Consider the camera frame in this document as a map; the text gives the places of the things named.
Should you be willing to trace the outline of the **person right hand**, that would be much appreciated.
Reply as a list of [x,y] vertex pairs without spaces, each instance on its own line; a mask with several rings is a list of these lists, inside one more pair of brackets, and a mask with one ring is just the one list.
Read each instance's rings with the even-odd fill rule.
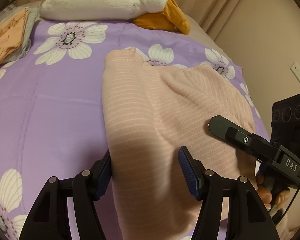
[[[262,202],[264,203],[265,207],[267,208],[267,210],[269,211],[271,208],[271,201],[273,200],[272,194],[270,191],[268,191],[264,186],[263,186],[263,182],[264,182],[264,175],[258,171],[256,176],[256,183],[257,183],[257,193],[260,196],[260,198],[262,199]],[[283,207],[283,205],[285,204],[285,202],[289,199],[290,196],[290,189],[286,188],[284,191],[281,191],[280,193],[278,193],[276,195],[275,198],[275,212],[277,212],[279,209],[281,209]]]

